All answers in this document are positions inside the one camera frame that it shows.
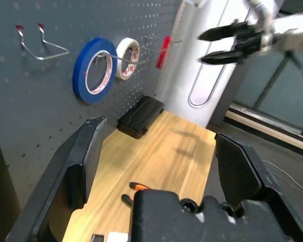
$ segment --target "wire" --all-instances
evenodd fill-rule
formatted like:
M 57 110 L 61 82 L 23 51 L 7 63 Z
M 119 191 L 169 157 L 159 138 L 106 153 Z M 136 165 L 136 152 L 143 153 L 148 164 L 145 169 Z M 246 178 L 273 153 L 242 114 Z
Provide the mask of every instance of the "wire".
M 291 155 L 292 155 L 293 157 L 295 157 L 296 160 L 298 160 L 298 162 L 300 162 L 301 165 L 303 166 L 303 161 L 301 161 L 301 159 L 299 159 L 297 156 L 295 156 L 295 155 L 292 153 L 292 151 L 288 150 L 288 152 L 291 153 Z
M 282 177 L 280 177 L 278 174 L 273 173 L 273 176 L 276 176 L 278 179 L 282 180 L 283 182 L 287 183 L 288 185 L 290 185 L 291 187 L 293 187 L 294 189 L 298 190 L 300 193 L 303 193 L 303 191 L 299 188 L 297 188 L 296 186 L 294 186 L 293 184 L 289 183 L 287 180 L 283 179 Z
M 277 165 L 273 164 L 272 162 L 269 162 L 269 161 L 265 161 L 263 160 L 264 163 L 267 163 L 267 164 L 270 164 L 272 165 L 273 167 L 275 167 L 276 169 L 280 170 L 281 172 L 283 172 L 285 175 L 287 175 L 296 185 L 298 185 L 302 190 L 303 190 L 303 187 L 297 182 L 295 181 L 286 171 L 284 171 L 282 168 L 278 167 Z

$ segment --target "orange tool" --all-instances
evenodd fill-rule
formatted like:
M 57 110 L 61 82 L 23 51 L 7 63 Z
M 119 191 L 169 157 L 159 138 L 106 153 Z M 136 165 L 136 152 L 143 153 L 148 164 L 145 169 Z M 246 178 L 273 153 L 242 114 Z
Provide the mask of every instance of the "orange tool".
M 134 183 L 131 182 L 129 183 L 129 187 L 131 189 L 134 189 L 135 191 L 140 191 L 140 190 L 145 190 L 145 189 L 150 189 L 149 187 L 140 184 L 140 183 Z M 121 195 L 121 201 L 126 204 L 128 207 L 132 207 L 132 203 L 133 203 L 133 198 L 131 196 L 129 196 L 128 194 L 123 194 Z

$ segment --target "black case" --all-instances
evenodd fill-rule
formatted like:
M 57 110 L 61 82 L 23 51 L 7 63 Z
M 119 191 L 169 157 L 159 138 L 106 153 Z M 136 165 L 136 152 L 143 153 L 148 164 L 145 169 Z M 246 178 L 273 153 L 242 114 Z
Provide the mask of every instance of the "black case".
M 136 139 L 148 131 L 148 127 L 162 113 L 164 104 L 145 96 L 118 121 L 118 129 Z

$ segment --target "metal hook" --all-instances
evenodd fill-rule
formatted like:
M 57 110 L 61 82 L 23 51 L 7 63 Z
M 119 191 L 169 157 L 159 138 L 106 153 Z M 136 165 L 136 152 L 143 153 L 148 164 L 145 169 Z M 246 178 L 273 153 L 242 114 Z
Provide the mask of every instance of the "metal hook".
M 141 62 L 132 62 L 132 61 L 130 61 L 130 60 L 123 59 L 123 58 L 120 58 L 120 57 L 115 56 L 115 55 L 112 55 L 112 54 L 103 53 L 103 54 L 99 54 L 99 55 L 96 56 L 95 65 L 97 65 L 98 57 L 104 57 L 104 56 L 106 56 L 106 55 L 108 55 L 108 56 L 110 56 L 110 57 L 112 57 L 112 58 L 119 59 L 119 60 L 121 60 L 121 61 L 123 61 L 123 62 L 128 62 L 128 63 L 130 63 L 130 64 L 134 64 L 134 65 L 141 65 L 141 64 L 144 64 L 144 63 L 147 62 L 146 60 L 141 61 Z
M 149 35 L 146 35 L 145 36 L 146 39 L 160 39 L 160 40 L 163 40 L 164 38 L 160 38 L 160 37 L 155 37 L 155 36 L 149 36 Z M 171 44 L 179 44 L 183 42 L 183 40 L 178 40 L 178 41 L 171 41 Z
M 22 25 L 16 25 L 16 28 L 18 30 L 18 33 L 19 33 L 19 37 L 20 37 L 20 43 L 22 45 L 22 47 L 27 50 L 34 58 L 38 59 L 38 60 L 45 60 L 45 59 L 52 59 L 52 58 L 56 58 L 56 57 L 59 57 L 59 56 L 62 56 L 62 55 L 65 55 L 65 54 L 68 54 L 70 53 L 68 49 L 66 48 L 63 48 L 59 45 L 56 45 L 56 44 L 53 44 L 53 43 L 50 43 L 48 41 L 46 41 L 44 39 L 44 25 L 43 24 L 38 24 L 39 26 L 39 30 L 41 32 L 41 41 L 44 43 L 44 44 L 48 44 L 48 45 L 52 45 L 56 48 L 59 48 L 59 49 L 62 49 L 62 50 L 65 50 L 65 52 L 63 53 L 60 53 L 60 54 L 53 54 L 53 55 L 49 55 L 49 56 L 45 56 L 45 57 L 39 57 L 39 56 L 35 56 L 31 51 L 30 49 L 25 45 L 25 42 L 24 42 L 24 35 L 23 35 L 23 30 L 24 30 L 24 27 Z

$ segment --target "gray pegboard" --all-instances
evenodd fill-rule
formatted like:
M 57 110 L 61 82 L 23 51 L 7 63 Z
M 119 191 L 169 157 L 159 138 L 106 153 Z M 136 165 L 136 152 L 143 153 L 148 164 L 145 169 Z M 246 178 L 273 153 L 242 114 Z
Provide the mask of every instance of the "gray pegboard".
M 134 76 L 116 79 L 96 104 L 79 101 L 72 76 L 85 44 L 96 37 L 116 42 L 126 36 L 160 50 L 162 41 L 146 42 L 144 36 L 170 34 L 179 5 L 180 0 L 0 0 L 0 145 L 22 206 L 56 149 L 86 119 L 107 116 L 109 135 L 127 110 L 155 92 L 158 55 L 142 49 L 140 60 L 148 61 Z M 26 45 L 34 53 L 47 54 L 37 23 L 45 24 L 47 41 L 70 54 L 45 61 L 22 56 L 17 24 L 25 28 Z

